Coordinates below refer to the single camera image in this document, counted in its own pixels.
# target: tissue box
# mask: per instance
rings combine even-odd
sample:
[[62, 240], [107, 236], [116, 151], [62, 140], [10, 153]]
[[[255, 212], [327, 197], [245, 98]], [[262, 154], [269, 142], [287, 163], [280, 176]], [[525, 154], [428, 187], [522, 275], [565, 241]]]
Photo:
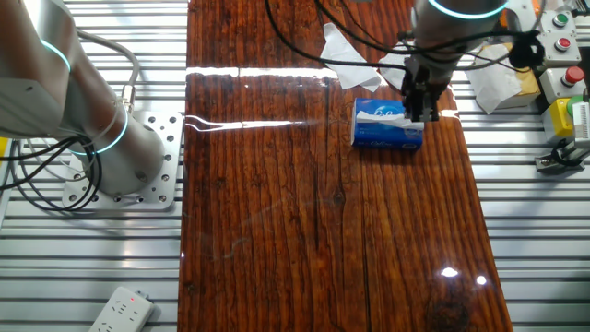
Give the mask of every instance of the tissue box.
[[382, 101], [357, 98], [352, 108], [352, 138], [354, 147], [399, 148], [417, 150], [422, 146], [422, 131], [405, 129], [388, 124], [358, 123], [359, 112], [371, 115], [395, 115], [404, 113], [401, 101]]

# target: black cable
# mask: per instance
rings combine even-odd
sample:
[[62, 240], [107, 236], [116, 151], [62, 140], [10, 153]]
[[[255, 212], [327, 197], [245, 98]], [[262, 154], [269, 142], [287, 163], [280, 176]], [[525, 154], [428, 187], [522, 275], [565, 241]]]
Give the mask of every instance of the black cable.
[[[490, 58], [487, 58], [487, 57], [484, 57], [484, 56], [481, 56], [481, 55], [478, 55], [478, 54], [469, 53], [469, 52], [465, 52], [463, 54], [465, 54], [465, 55], [471, 55], [471, 56], [473, 56], [473, 57], [475, 57], [477, 59], [484, 60], [484, 61], [489, 61], [489, 62], [494, 62], [495, 61], [494, 59], [490, 59]], [[515, 71], [516, 73], [522, 73], [522, 74], [523, 73], [528, 73], [529, 71], [531, 71], [530, 68], [528, 68], [527, 70], [522, 70], [522, 69], [514, 68], [511, 65], [503, 64], [502, 62], [496, 63], [494, 65], [501, 65], [501, 66], [503, 66], [505, 68], [508, 68], [510, 70]], [[470, 71], [470, 70], [478, 70], [478, 68], [473, 68], [472, 69], [472, 68], [469, 68], [469, 67], [463, 67], [463, 68], [462, 67], [457, 67], [456, 70]]]
[[424, 49], [420, 49], [419, 51], [399, 51], [399, 50], [393, 50], [390, 48], [385, 48], [383, 46], [377, 45], [375, 43], [372, 43], [370, 41], [367, 41], [361, 37], [359, 37], [358, 35], [356, 35], [354, 32], [352, 32], [351, 30], [349, 30], [342, 22], [340, 22], [336, 17], [334, 17], [334, 15], [332, 15], [332, 13], [330, 13], [330, 11], [324, 6], [322, 5], [322, 3], [320, 2], [320, 0], [313, 0], [315, 2], [315, 5], [320, 9], [320, 11], [322, 11], [326, 16], [328, 16], [328, 18], [330, 18], [330, 20], [336, 24], [339, 28], [341, 28], [344, 32], [346, 32], [346, 34], [350, 37], [352, 37], [353, 39], [357, 40], [358, 42], [361, 42], [367, 46], [372, 47], [373, 49], [385, 52], [385, 53], [393, 53], [393, 54], [403, 54], [403, 55], [412, 55], [412, 54], [422, 54], [422, 53], [430, 53], [430, 52], [434, 52], [434, 51], [439, 51], [441, 49], [445, 49], [448, 47], [452, 47], [452, 46], [456, 46], [457, 44], [462, 44], [465, 42], [472, 42], [474, 40], [478, 40], [478, 39], [483, 39], [483, 38], [488, 38], [488, 37], [506, 37], [506, 36], [512, 36], [512, 37], [524, 37], [527, 36], [531, 33], [538, 33], [538, 31], [529, 31], [529, 32], [520, 32], [520, 31], [489, 31], [489, 32], [482, 32], [482, 33], [478, 33], [475, 35], [471, 35], [471, 36], [467, 36], [467, 37], [462, 37], [462, 38], [457, 38], [448, 42], [444, 42], [442, 44], [438, 44], [436, 46], [432, 46], [429, 48], [424, 48]]
[[39, 174], [39, 172], [41, 172], [45, 167], [47, 167], [55, 158], [57, 158], [57, 156], [59, 156], [62, 152], [64, 152], [66, 149], [68, 149], [69, 147], [71, 147], [72, 145], [74, 145], [74, 143], [76, 143], [75, 140], [68, 140], [68, 143], [65, 144], [64, 146], [62, 146], [56, 153], [54, 153], [49, 159], [47, 159], [46, 161], [44, 161], [37, 169], [35, 169], [35, 171], [33, 171], [29, 176], [21, 179], [21, 180], [13, 180], [12, 184], [5, 184], [3, 186], [0, 186], [0, 191], [4, 191], [6, 189], [11, 189], [14, 188], [16, 186], [22, 185], [27, 183], [28, 181], [30, 181], [33, 177], [35, 177], [35, 175]]
[[337, 61], [337, 60], [331, 60], [331, 59], [324, 59], [321, 58], [319, 56], [315, 56], [315, 55], [311, 55], [309, 53], [306, 53], [302, 50], [300, 50], [299, 48], [297, 48], [297, 46], [293, 45], [290, 41], [287, 40], [287, 38], [285, 37], [285, 35], [283, 35], [280, 30], [278, 29], [278, 25], [273, 17], [272, 11], [270, 10], [270, 3], [269, 0], [265, 0], [265, 9], [266, 9], [266, 15], [268, 16], [268, 20], [270, 21], [270, 25], [273, 28], [273, 31], [276, 33], [276, 35], [278, 36], [278, 38], [285, 44], [287, 45], [287, 47], [289, 47], [293, 52], [320, 62], [322, 64], [330, 64], [330, 65], [354, 65], [354, 66], [363, 66], [363, 67], [381, 67], [381, 68], [393, 68], [393, 69], [399, 69], [399, 70], [404, 70], [406, 71], [408, 74], [409, 70], [407, 70], [407, 68], [403, 65], [390, 65], [390, 64], [377, 64], [377, 63], [359, 63], [359, 62], [350, 62], [350, 61]]
[[68, 146], [70, 147], [70, 146], [72, 146], [72, 145], [73, 145], [74, 143], [76, 143], [76, 142], [77, 142], [77, 139], [76, 139], [75, 137], [69, 137], [69, 138], [66, 138], [66, 139], [64, 139], [64, 140], [62, 140], [62, 141], [60, 141], [60, 142], [58, 142], [57, 144], [55, 144], [55, 145], [53, 145], [53, 146], [50, 146], [50, 147], [48, 147], [48, 148], [45, 148], [45, 149], [43, 149], [43, 150], [41, 150], [41, 151], [37, 151], [37, 152], [35, 152], [35, 153], [31, 153], [31, 154], [28, 154], [28, 155], [25, 155], [25, 156], [18, 156], [18, 157], [12, 157], [12, 156], [9, 156], [9, 157], [0, 157], [0, 161], [18, 161], [18, 160], [26, 160], [26, 159], [31, 159], [31, 158], [39, 157], [40, 155], [43, 155], [43, 154], [45, 154], [45, 153], [47, 153], [47, 152], [51, 152], [51, 151], [53, 151], [53, 150], [55, 150], [55, 149], [57, 149], [57, 148], [60, 148], [60, 147], [62, 147], [62, 146], [63, 146], [63, 145], [65, 145], [65, 144], [69, 144]]
[[364, 27], [354, 18], [354, 15], [352, 15], [352, 10], [350, 10], [350, 7], [348, 7], [347, 0], [340, 0], [340, 4], [347, 11], [348, 16], [352, 20], [352, 23], [354, 23], [354, 25], [356, 25], [362, 32], [364, 32], [364, 34], [366, 34], [367, 37], [371, 38], [374, 42], [376, 42], [377, 44], [379, 44], [381, 46], [389, 47], [389, 48], [394, 47], [394, 45], [388, 45], [382, 41], [379, 41], [377, 38], [375, 38], [373, 35], [371, 35], [366, 29], [364, 29]]
[[[87, 190], [85, 191], [84, 195], [82, 197], [80, 197], [78, 199], [78, 201], [76, 201], [75, 203], [73, 203], [70, 206], [67, 207], [59, 207], [57, 205], [55, 205], [55, 203], [53, 203], [51, 200], [49, 200], [47, 197], [45, 197], [40, 191], [39, 189], [37, 189], [37, 187], [34, 185], [33, 182], [29, 181], [28, 185], [31, 187], [31, 189], [37, 194], [37, 196], [43, 200], [47, 205], [49, 205], [50, 207], [44, 207], [40, 204], [38, 204], [37, 202], [35, 202], [34, 200], [32, 200], [24, 191], [24, 189], [19, 185], [17, 186], [18, 191], [23, 195], [23, 197], [30, 202], [33, 206], [45, 210], [45, 211], [52, 211], [52, 212], [75, 212], [75, 211], [79, 211], [82, 208], [85, 208], [94, 198], [94, 196], [96, 195], [96, 193], [98, 192], [98, 188], [99, 185], [102, 181], [102, 163], [100, 161], [100, 156], [99, 154], [96, 153], [96, 151], [94, 150], [94, 148], [88, 144], [89, 139], [84, 138], [84, 137], [79, 137], [77, 139], [77, 142], [79, 142], [82, 147], [84, 148], [87, 158], [88, 158], [88, 162], [93, 162], [93, 159], [96, 158], [96, 162], [93, 163], [93, 166], [90, 168], [89, 172], [89, 183], [90, 185], [88, 185]], [[16, 145], [17, 150], [18, 150], [18, 154], [20, 154], [20, 145]], [[12, 172], [13, 178], [17, 179], [17, 174], [14, 168], [14, 163], [11, 163], [9, 165], [10, 167], [10, 171]], [[21, 170], [23, 172], [23, 174], [25, 176], [28, 176], [27, 170], [25, 165], [20, 162], [20, 167]], [[99, 179], [98, 181], [94, 184], [94, 179], [95, 179], [95, 172], [94, 172], [94, 167], [98, 168], [98, 174], [99, 174]], [[94, 185], [94, 191], [92, 192], [92, 194], [90, 195], [90, 197], [86, 200], [86, 202], [80, 206], [80, 207], [76, 207], [77, 205], [81, 204], [82, 202], [84, 202], [84, 200], [86, 199], [86, 197], [90, 194], [90, 191], [92, 190], [91, 186]]]
[[[417, 49], [417, 50], [421, 50], [421, 49], [420, 49], [418, 46], [416, 46], [416, 45], [410, 45], [410, 44], [408, 44], [406, 41], [401, 41], [401, 42], [402, 42], [402, 44], [403, 44], [404, 46], [406, 46], [406, 48], [408, 48], [408, 49], [410, 49], [410, 48], [414, 48], [414, 49]], [[444, 53], [444, 52], [440, 52], [440, 51], [439, 51], [439, 52], [434, 52], [434, 53], [436, 53], [436, 54], [455, 54], [455, 53]], [[502, 62], [498, 62], [498, 63], [496, 63], [496, 62], [495, 62], [496, 60], [494, 60], [494, 59], [489, 59], [489, 58], [487, 58], [487, 57], [484, 57], [484, 56], [481, 56], [481, 55], [479, 55], [479, 54], [474, 54], [474, 53], [470, 53], [470, 52], [460, 52], [460, 53], [457, 53], [457, 54], [462, 54], [462, 55], [471, 55], [471, 56], [473, 56], [473, 57], [475, 57], [475, 58], [477, 58], [477, 59], [480, 59], [480, 60], [488, 61], [488, 62], [490, 62], [490, 63], [494, 62], [494, 64], [491, 64], [490, 66], [492, 66], [492, 65], [501, 65], [501, 66], [503, 66], [503, 67], [506, 67], [506, 68], [508, 68], [508, 69], [510, 69], [510, 70], [513, 70], [513, 71], [515, 71], [515, 72], [517, 72], [517, 73], [528, 73], [529, 71], [531, 71], [531, 69], [530, 69], [530, 68], [529, 68], [528, 70], [521, 70], [521, 69], [518, 69], [518, 68], [514, 68], [514, 67], [512, 67], [512, 66], [510, 66], [510, 65], [503, 64]], [[431, 56], [428, 56], [428, 55], [426, 55], [426, 54], [423, 54], [422, 56], [424, 56], [425, 58], [427, 58], [427, 59], [429, 59], [429, 60], [431, 60], [431, 61], [433, 61], [433, 62], [437, 62], [437, 63], [439, 63], [439, 64], [444, 64], [444, 63], [446, 63], [446, 61], [444, 61], [444, 60], [439, 60], [439, 59], [433, 58], [433, 57], [431, 57]], [[456, 60], [455, 60], [455, 59], [453, 59], [453, 60], [449, 60], [449, 61], [448, 61], [448, 63], [453, 63], [454, 61], [456, 61]], [[467, 66], [467, 67], [457, 67], [455, 70], [459, 70], [459, 71], [471, 71], [471, 70], [478, 70], [478, 69], [481, 69], [481, 68], [479, 68], [479, 67], [471, 67], [471, 66]]]

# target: white tissue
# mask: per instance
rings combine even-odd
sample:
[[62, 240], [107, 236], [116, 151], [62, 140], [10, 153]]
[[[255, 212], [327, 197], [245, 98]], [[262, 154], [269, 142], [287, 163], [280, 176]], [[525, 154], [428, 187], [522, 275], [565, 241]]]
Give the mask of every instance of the white tissue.
[[[337, 61], [367, 61], [352, 47], [334, 23], [324, 25], [325, 47], [322, 57]], [[375, 92], [381, 84], [381, 78], [374, 68], [352, 65], [327, 65], [338, 74], [342, 89], [350, 89], [358, 85]]]
[[[399, 42], [395, 47], [395, 50], [405, 51], [407, 47]], [[410, 55], [400, 55], [400, 54], [388, 54], [385, 58], [379, 60], [380, 64], [386, 65], [405, 65], [404, 60], [406, 60]], [[402, 83], [404, 82], [404, 75], [406, 74], [405, 71], [393, 68], [379, 68], [381, 75], [389, 82], [391, 85], [396, 87], [397, 89], [402, 89]]]
[[416, 129], [424, 130], [424, 123], [413, 123], [411, 120], [406, 119], [404, 114], [395, 115], [372, 115], [364, 111], [360, 111], [357, 114], [358, 124], [383, 124], [391, 125], [398, 128], [404, 129]]
[[[489, 59], [497, 59], [507, 53], [506, 46], [500, 44], [486, 48], [479, 55]], [[487, 62], [486, 60], [476, 59], [475, 65], [486, 64]], [[510, 65], [508, 59], [503, 60], [502, 63]], [[467, 71], [466, 74], [476, 93], [476, 101], [479, 107], [487, 114], [496, 110], [501, 102], [522, 91], [516, 73], [512, 69], [501, 65]]]

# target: power strip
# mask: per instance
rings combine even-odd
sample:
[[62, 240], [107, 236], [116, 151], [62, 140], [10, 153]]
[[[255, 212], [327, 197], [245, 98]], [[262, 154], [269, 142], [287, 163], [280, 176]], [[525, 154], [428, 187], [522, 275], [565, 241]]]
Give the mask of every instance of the power strip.
[[89, 332], [139, 332], [154, 311], [154, 303], [126, 288], [114, 291]]

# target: metal mounting plate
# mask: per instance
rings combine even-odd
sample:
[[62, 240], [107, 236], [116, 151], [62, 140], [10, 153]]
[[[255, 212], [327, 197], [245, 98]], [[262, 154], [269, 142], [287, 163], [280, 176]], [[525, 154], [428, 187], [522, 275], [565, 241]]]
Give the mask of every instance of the metal mounting plate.
[[[156, 178], [147, 184], [142, 190], [129, 195], [112, 197], [99, 191], [98, 200], [90, 202], [85, 210], [125, 210], [125, 211], [147, 211], [165, 210], [174, 203], [176, 191], [176, 176], [178, 172], [178, 161], [183, 135], [183, 116], [180, 113], [163, 112], [134, 112], [133, 116], [141, 123], [150, 126], [164, 144], [165, 156], [170, 155], [162, 165], [162, 169]], [[167, 137], [173, 136], [170, 142]], [[82, 162], [72, 155], [70, 166], [81, 170], [84, 167]], [[68, 176], [74, 177], [77, 173], [68, 170]], [[64, 205], [72, 204], [71, 199], [84, 195], [84, 189], [89, 185], [88, 180], [65, 183]]]

